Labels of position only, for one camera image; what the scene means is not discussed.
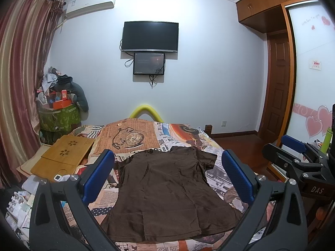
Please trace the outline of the wooden overhead cabinet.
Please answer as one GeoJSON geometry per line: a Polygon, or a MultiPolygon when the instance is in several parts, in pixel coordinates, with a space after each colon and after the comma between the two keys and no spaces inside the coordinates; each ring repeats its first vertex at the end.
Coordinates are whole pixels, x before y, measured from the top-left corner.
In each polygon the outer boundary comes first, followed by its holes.
{"type": "Polygon", "coordinates": [[[236,2],[238,21],[260,33],[287,28],[282,3],[293,0],[240,0],[236,2]]]}

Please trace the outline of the orange box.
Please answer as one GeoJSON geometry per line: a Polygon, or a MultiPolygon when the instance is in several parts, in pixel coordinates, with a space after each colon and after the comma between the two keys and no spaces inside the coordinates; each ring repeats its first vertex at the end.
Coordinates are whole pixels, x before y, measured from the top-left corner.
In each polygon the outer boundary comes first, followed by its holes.
{"type": "Polygon", "coordinates": [[[59,100],[59,101],[55,101],[53,103],[53,109],[57,110],[57,109],[62,109],[62,108],[66,108],[67,106],[72,105],[72,101],[69,99],[66,100],[59,100]]]}

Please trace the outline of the striped red gold curtain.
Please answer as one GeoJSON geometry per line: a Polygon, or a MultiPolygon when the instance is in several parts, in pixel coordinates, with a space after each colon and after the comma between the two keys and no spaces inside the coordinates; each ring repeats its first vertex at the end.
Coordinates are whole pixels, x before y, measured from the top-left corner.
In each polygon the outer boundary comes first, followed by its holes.
{"type": "Polygon", "coordinates": [[[64,0],[13,0],[1,17],[1,188],[40,147],[35,93],[64,0]]]}

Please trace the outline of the wooden bed post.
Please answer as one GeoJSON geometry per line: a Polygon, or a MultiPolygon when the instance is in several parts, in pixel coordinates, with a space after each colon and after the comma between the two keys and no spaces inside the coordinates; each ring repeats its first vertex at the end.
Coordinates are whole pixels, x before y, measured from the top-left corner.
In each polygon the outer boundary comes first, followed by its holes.
{"type": "Polygon", "coordinates": [[[205,125],[204,132],[208,135],[212,135],[212,125],[205,125]]]}

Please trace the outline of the white wardrobe sliding door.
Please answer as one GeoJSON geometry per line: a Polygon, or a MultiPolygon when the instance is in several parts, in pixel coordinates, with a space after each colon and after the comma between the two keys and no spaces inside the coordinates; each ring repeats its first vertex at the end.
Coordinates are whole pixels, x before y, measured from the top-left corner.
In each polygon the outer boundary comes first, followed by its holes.
{"type": "Polygon", "coordinates": [[[323,142],[334,104],[334,22],[319,2],[286,6],[295,47],[296,83],[286,134],[323,142]]]}

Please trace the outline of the small black wall monitor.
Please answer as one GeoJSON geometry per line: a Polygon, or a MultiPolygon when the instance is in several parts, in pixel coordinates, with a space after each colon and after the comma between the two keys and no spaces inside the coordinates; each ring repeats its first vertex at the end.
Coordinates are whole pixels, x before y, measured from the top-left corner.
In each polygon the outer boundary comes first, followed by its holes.
{"type": "Polygon", "coordinates": [[[164,75],[165,54],[139,52],[134,54],[133,75],[164,75]]]}

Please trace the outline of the black wall television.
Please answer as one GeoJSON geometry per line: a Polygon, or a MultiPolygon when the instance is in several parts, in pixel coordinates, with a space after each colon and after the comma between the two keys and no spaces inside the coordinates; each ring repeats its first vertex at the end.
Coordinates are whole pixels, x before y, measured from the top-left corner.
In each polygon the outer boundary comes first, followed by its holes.
{"type": "Polygon", "coordinates": [[[124,22],[121,39],[123,52],[178,52],[179,23],[124,22]]]}

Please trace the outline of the brown t-shirt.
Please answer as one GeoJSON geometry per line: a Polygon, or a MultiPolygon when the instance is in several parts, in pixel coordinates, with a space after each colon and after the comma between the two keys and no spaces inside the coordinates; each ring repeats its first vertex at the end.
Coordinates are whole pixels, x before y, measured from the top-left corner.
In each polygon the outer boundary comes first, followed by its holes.
{"type": "Polygon", "coordinates": [[[116,163],[117,202],[101,223],[113,241],[164,242],[229,231],[242,213],[209,186],[217,156],[196,147],[146,150],[116,163]]]}

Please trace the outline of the green bottle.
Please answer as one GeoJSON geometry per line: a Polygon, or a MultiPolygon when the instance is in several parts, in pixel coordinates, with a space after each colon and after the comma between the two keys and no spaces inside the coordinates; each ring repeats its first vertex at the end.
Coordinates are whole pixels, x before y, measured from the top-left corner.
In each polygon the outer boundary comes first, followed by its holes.
{"type": "Polygon", "coordinates": [[[329,148],[329,145],[330,145],[330,142],[331,142],[331,139],[332,139],[332,135],[333,135],[332,128],[328,128],[327,132],[326,132],[326,135],[325,135],[325,138],[324,138],[324,141],[322,143],[322,147],[320,149],[320,151],[324,154],[326,154],[327,151],[328,151],[328,148],[329,148]]]}

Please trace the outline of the green patterned storage bag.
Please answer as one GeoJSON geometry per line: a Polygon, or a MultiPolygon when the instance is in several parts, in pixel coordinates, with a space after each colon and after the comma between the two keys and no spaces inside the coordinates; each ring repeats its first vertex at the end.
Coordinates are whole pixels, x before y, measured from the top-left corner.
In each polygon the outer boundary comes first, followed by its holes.
{"type": "Polygon", "coordinates": [[[40,141],[52,145],[75,128],[81,126],[81,115],[76,105],[72,104],[58,110],[39,110],[40,141]]]}

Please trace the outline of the white air conditioner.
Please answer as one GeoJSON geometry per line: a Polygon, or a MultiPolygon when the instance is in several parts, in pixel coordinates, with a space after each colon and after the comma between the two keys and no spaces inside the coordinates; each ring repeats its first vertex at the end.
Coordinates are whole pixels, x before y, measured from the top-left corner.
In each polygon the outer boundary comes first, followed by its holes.
{"type": "Polygon", "coordinates": [[[66,3],[66,19],[72,19],[81,15],[101,10],[113,9],[115,0],[71,0],[66,3]]]}

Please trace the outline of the small white clock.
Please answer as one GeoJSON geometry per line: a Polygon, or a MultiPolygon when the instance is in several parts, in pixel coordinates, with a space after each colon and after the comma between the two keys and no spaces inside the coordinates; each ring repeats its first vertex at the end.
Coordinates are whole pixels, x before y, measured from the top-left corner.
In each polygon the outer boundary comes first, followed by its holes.
{"type": "Polygon", "coordinates": [[[62,182],[62,176],[57,174],[55,177],[54,177],[54,181],[55,182],[62,182]]]}

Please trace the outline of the pile of white papers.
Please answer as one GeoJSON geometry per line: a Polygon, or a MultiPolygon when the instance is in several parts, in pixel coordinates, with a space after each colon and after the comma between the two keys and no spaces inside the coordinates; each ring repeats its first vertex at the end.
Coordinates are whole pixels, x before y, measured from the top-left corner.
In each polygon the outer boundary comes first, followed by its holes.
{"type": "Polygon", "coordinates": [[[5,220],[17,238],[30,248],[30,219],[33,202],[43,178],[30,175],[21,186],[9,189],[9,198],[5,202],[5,220]]]}

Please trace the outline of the brown wooden door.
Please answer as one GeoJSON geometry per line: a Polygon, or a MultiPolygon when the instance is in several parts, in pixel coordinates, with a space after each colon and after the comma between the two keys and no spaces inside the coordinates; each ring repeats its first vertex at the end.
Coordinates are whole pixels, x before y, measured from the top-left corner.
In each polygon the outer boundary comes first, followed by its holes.
{"type": "Polygon", "coordinates": [[[259,137],[266,143],[275,142],[280,134],[286,111],[290,83],[290,49],[287,32],[267,35],[268,72],[265,104],[259,137]]]}

